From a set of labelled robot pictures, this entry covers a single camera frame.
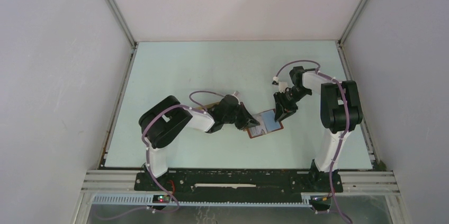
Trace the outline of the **brown leather card holder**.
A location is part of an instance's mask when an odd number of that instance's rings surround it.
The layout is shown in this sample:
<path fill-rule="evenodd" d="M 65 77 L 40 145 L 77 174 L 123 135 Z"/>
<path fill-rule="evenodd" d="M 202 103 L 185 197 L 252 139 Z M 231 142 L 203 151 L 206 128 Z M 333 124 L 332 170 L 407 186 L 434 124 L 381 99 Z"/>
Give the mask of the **brown leather card holder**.
<path fill-rule="evenodd" d="M 265 136 L 269 133 L 284 129 L 282 122 L 275 121 L 274 109 L 253 114 L 253 117 L 259 122 L 259 125 L 246 130 L 250 139 Z"/>

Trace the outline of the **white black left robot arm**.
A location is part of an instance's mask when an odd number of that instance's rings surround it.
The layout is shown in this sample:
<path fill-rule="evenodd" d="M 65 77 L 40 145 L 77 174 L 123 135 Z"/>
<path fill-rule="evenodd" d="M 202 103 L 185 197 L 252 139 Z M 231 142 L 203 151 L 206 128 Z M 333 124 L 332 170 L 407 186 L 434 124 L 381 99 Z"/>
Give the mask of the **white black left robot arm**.
<path fill-rule="evenodd" d="M 167 185 L 167 147 L 185 128 L 205 133 L 215 133 L 225 124 L 233 124 L 238 130 L 249 130 L 260 125 L 239 100 L 238 92 L 222 95 L 221 100 L 207 106 L 197 103 L 193 108 L 182 104 L 170 95 L 145 112 L 138 120 L 141 140 L 146 145 L 147 184 L 154 190 Z"/>

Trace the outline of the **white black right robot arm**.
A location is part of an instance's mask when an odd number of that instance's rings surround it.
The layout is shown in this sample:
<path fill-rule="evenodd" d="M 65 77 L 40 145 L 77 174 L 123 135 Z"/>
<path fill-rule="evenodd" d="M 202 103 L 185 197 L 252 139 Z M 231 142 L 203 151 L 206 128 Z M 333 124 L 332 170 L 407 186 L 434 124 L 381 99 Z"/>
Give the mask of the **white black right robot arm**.
<path fill-rule="evenodd" d="M 363 111 L 357 83 L 339 81 L 319 69 L 296 66 L 289 72 L 293 86 L 273 77 L 278 86 L 274 93 L 275 122 L 282 122 L 299 109 L 297 103 L 307 95 L 320 96 L 320 120 L 325 128 L 322 146 L 311 163 L 308 184 L 314 191 L 322 191 L 333 182 L 340 152 L 350 133 L 363 121 Z"/>

